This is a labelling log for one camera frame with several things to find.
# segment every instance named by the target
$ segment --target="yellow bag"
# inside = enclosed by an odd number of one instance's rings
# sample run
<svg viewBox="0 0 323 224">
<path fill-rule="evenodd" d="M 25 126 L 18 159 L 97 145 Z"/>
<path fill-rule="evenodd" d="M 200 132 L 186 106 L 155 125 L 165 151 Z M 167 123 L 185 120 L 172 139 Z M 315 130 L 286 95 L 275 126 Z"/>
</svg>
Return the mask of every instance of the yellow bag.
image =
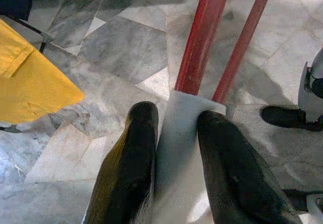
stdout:
<svg viewBox="0 0 323 224">
<path fill-rule="evenodd" d="M 0 121 L 33 121 L 83 98 L 58 68 L 0 20 Z"/>
</svg>

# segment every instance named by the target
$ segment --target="yellow cloth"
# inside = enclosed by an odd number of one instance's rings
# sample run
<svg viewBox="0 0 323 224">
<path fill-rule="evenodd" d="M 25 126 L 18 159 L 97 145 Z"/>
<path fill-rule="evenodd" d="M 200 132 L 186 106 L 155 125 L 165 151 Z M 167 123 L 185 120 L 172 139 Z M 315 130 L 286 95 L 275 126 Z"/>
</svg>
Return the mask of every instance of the yellow cloth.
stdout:
<svg viewBox="0 0 323 224">
<path fill-rule="evenodd" d="M 0 121 L 33 121 L 83 97 L 58 68 L 0 20 Z"/>
</svg>

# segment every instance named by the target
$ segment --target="marble floor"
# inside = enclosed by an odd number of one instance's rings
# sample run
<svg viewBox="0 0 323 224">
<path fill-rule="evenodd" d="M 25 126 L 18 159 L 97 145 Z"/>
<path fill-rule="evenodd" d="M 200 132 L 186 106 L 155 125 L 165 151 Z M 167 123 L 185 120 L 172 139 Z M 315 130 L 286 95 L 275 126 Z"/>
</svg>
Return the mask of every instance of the marble floor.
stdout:
<svg viewBox="0 0 323 224">
<path fill-rule="evenodd" d="M 227 1 L 200 96 L 212 97 L 254 1 Z M 0 223 L 81 222 L 102 158 L 129 108 L 154 102 L 161 126 L 197 3 L 33 0 L 28 22 L 54 38 L 44 55 L 86 96 L 19 124 L 20 134 L 0 131 Z M 41 36 L 1 18 L 39 48 Z M 228 97 L 232 120 L 282 188 L 323 187 L 323 134 L 270 126 L 259 109 L 297 104 L 302 68 L 322 44 L 323 0 L 269 0 Z"/>
</svg>

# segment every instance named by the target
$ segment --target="red pole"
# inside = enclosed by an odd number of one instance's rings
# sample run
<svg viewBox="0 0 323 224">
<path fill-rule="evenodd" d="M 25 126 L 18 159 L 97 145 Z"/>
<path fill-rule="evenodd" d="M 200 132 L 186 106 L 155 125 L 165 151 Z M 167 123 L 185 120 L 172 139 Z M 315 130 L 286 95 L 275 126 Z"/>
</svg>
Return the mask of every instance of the red pole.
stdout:
<svg viewBox="0 0 323 224">
<path fill-rule="evenodd" d="M 232 82 L 239 70 L 243 56 L 250 44 L 253 33 L 258 25 L 262 12 L 268 0 L 256 0 L 250 15 L 244 25 L 236 46 L 232 52 L 229 63 L 221 77 L 217 90 L 212 98 L 213 101 L 224 104 Z"/>
<path fill-rule="evenodd" d="M 200 0 L 175 90 L 197 95 L 226 0 Z"/>
</svg>

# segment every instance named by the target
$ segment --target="white fabric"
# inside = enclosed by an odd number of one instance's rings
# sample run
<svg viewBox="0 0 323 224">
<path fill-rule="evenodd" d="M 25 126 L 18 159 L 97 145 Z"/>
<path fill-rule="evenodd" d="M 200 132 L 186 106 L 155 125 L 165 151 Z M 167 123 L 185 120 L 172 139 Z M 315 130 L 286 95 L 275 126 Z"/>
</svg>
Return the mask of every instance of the white fabric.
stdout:
<svg viewBox="0 0 323 224">
<path fill-rule="evenodd" d="M 157 147 L 153 224 L 213 223 L 196 140 L 204 110 L 226 114 L 219 103 L 171 93 Z"/>
</svg>

